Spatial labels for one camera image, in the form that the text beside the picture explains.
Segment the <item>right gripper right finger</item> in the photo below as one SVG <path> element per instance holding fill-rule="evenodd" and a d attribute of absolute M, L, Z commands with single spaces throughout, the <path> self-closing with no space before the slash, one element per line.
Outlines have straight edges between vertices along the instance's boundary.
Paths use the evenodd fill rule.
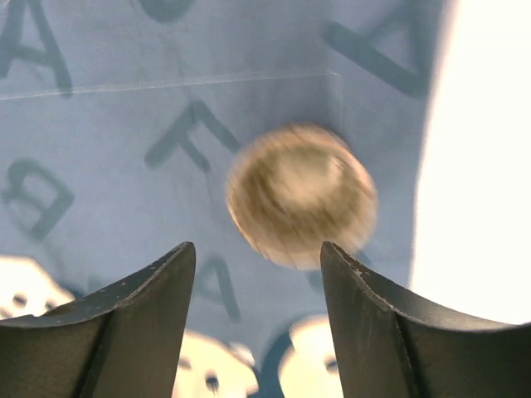
<path fill-rule="evenodd" d="M 528 397 L 530 326 L 423 298 L 325 242 L 324 293 L 346 397 Z"/>

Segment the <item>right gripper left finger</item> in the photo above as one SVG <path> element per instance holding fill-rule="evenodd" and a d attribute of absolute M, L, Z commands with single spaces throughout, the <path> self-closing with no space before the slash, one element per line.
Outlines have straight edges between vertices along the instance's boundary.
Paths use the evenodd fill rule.
<path fill-rule="evenodd" d="M 1 322 L 3 397 L 170 397 L 196 268 L 183 242 L 40 317 Z"/>

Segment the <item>small beige ceramic cup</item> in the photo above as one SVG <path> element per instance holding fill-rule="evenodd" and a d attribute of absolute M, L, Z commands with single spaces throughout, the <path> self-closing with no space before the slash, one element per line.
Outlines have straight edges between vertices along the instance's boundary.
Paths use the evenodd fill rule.
<path fill-rule="evenodd" d="M 325 241 L 359 252 L 378 218 L 371 175 L 317 124 L 288 124 L 241 150 L 227 175 L 226 204 L 253 250 L 298 270 L 319 269 Z"/>

